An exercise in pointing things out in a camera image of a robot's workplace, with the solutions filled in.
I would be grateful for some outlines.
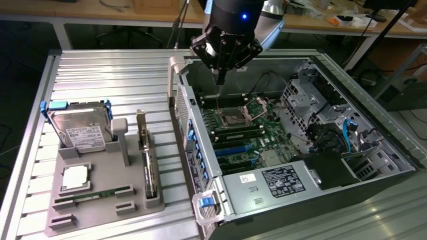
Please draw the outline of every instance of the metal slotted surface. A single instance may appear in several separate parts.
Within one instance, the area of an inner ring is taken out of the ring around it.
[[[170,115],[164,110],[168,57],[188,54],[186,50],[74,50],[65,51],[61,57],[48,57],[1,206],[1,240],[200,239],[177,156]],[[335,63],[315,50],[271,50],[263,55],[316,56],[333,73],[343,76],[339,79],[345,80],[345,73],[333,70]],[[344,85],[349,86],[359,97],[357,88],[349,83]],[[52,126],[37,114],[38,102],[50,99],[88,102],[98,101],[104,97],[112,102],[114,117],[126,118],[128,134],[133,134],[137,130],[136,109],[142,107],[149,109],[146,124],[154,134],[165,209],[141,217],[46,238],[42,229],[46,222],[58,139]],[[391,128],[393,120],[388,121],[387,127]],[[411,145],[409,149],[417,151],[419,147],[411,138],[403,139],[401,143]],[[363,203],[249,239],[421,240],[427,236],[425,216],[427,173],[423,171]]]
[[[34,157],[28,158],[28,165],[32,164],[28,186],[21,185],[20,188],[25,198],[21,206],[16,203],[12,217],[18,225],[10,224],[6,239],[125,239],[129,236],[140,239],[198,239],[166,103],[168,60],[172,54],[180,53],[188,54],[188,51],[65,51],[50,78],[54,81],[50,100],[88,102],[109,99],[113,117],[126,118],[128,135],[137,131],[136,110],[146,112],[146,127],[153,133],[158,158],[164,211],[46,238],[42,230],[58,137],[44,122],[40,124]]]

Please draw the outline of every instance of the black stand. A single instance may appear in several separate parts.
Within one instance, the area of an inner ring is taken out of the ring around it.
[[[368,18],[373,19],[379,23],[387,22],[387,18],[379,14],[380,10],[375,10],[369,15],[365,15]]]
[[[162,41],[150,33],[150,28],[148,28],[148,32],[138,30],[137,26],[122,26],[122,27],[113,27],[110,32],[102,33],[100,35],[96,36],[96,42],[98,43],[98,45],[101,45],[101,41],[104,38],[108,38],[113,35],[121,34],[121,33],[126,33],[126,48],[130,49],[132,48],[132,36],[133,34],[138,34],[146,38],[149,38],[150,40],[153,40],[154,42],[157,42],[158,48],[162,49]]]
[[[389,29],[392,29],[392,27],[395,26],[397,20],[400,19],[401,15],[405,13],[405,11],[408,10],[412,2],[415,0],[409,0],[405,4],[405,6],[400,9],[400,11],[397,12],[397,14],[393,16],[392,20],[389,21],[387,27],[384,28],[384,30],[380,32],[377,38],[375,39],[372,45],[368,47],[367,51],[364,52],[363,56],[360,57],[359,61],[355,63],[352,69],[347,70],[348,75],[352,75],[352,73],[357,70],[360,64],[363,63],[363,61],[367,59],[368,55],[371,54],[373,48],[377,46],[377,44],[380,43],[380,41],[383,40],[383,38],[385,37]]]

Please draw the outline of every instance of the blue latch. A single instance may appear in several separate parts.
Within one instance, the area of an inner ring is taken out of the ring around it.
[[[204,179],[205,179],[206,181],[209,181],[209,175],[208,175],[206,172],[202,173],[202,176],[204,176]]]
[[[48,105],[50,110],[65,110],[68,107],[66,101],[52,101]]]
[[[49,117],[48,117],[48,103],[46,101],[40,102],[40,113],[44,116],[48,123],[50,123]]]
[[[202,197],[198,199],[200,208],[213,207],[214,206],[214,199],[212,196]]]
[[[108,118],[109,118],[109,120],[112,120],[113,119],[112,102],[108,99],[104,100],[104,106],[106,108]]]
[[[186,139],[190,140],[194,134],[194,130],[189,130]]]

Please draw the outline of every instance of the hard drive label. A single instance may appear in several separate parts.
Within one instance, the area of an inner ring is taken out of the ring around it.
[[[100,126],[68,128],[66,134],[77,150],[105,146]]]
[[[275,198],[305,191],[300,177],[291,165],[261,171],[261,175]]]

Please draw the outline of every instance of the gray parts tray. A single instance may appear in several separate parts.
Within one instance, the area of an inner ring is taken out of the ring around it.
[[[138,136],[126,135],[125,145],[129,166],[124,165],[120,150],[88,152],[65,160],[57,154],[44,229],[48,237],[150,214],[165,208],[160,187],[156,197],[145,197],[144,152],[138,147]],[[153,178],[160,186],[157,159],[153,157]],[[64,190],[64,171],[72,167],[76,173],[73,181],[78,184],[78,178],[86,178],[86,182],[81,187],[73,185],[73,188]]]

